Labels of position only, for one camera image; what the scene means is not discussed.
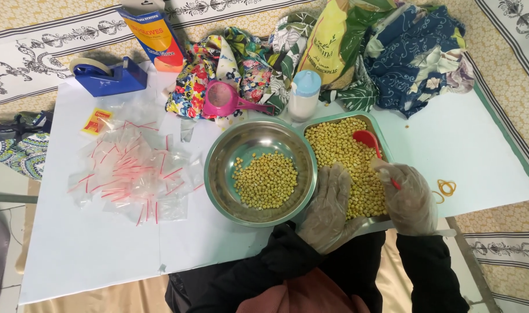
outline chickpea bag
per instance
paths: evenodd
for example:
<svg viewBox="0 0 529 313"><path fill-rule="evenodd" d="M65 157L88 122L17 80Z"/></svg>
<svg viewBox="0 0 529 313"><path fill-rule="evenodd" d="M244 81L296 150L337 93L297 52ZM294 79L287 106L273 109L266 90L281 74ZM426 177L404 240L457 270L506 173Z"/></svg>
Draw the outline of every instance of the chickpea bag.
<svg viewBox="0 0 529 313"><path fill-rule="evenodd" d="M352 82L365 31L394 8L389 0L329 0L311 32L297 71L317 72L323 90L344 88Z"/></svg>

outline blue tape dispenser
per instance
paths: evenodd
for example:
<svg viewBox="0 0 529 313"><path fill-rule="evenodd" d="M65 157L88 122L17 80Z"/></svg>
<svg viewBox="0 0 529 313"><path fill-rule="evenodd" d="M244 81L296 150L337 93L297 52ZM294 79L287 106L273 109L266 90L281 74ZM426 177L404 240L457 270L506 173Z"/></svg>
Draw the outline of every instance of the blue tape dispenser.
<svg viewBox="0 0 529 313"><path fill-rule="evenodd" d="M147 88L147 72L127 56L124 57L122 65L112 69L92 59L83 57L73 59L69 70L93 97L123 94Z"/></svg>

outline gloved hand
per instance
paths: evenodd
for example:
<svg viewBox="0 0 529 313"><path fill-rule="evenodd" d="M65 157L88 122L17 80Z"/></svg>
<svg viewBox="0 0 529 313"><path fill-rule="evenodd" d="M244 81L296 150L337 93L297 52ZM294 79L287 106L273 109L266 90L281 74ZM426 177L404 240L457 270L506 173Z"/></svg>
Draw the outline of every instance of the gloved hand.
<svg viewBox="0 0 529 313"><path fill-rule="evenodd" d="M438 209L425 178L405 164L390 164L374 158L371 166L384 185L386 210L398 233L407 236L436 234ZM400 184L400 190L392 185L390 178Z"/></svg>
<svg viewBox="0 0 529 313"><path fill-rule="evenodd" d="M318 253L328 254L357 236L367 223L358 216L346 223L351 176L340 163L318 172L318 193L297 234Z"/></svg>

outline white plastic bottle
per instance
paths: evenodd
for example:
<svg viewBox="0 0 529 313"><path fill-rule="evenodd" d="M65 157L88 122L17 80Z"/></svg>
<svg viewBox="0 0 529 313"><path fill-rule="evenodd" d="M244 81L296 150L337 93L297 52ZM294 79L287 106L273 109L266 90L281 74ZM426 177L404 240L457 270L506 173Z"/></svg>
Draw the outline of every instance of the white plastic bottle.
<svg viewBox="0 0 529 313"><path fill-rule="evenodd" d="M304 122L315 114L318 93L321 91L320 76L309 70L300 71L292 81L288 113L292 120Z"/></svg>

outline pink strainer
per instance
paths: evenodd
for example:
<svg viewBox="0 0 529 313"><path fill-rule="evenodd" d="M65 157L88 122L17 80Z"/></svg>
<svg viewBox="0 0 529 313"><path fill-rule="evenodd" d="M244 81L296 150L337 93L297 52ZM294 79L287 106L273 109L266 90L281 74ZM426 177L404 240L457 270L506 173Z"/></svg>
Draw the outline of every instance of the pink strainer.
<svg viewBox="0 0 529 313"><path fill-rule="evenodd" d="M208 84L203 105L205 115L227 117L237 109L250 109L273 115L275 107L250 103L240 98L237 91L225 82L213 80Z"/></svg>

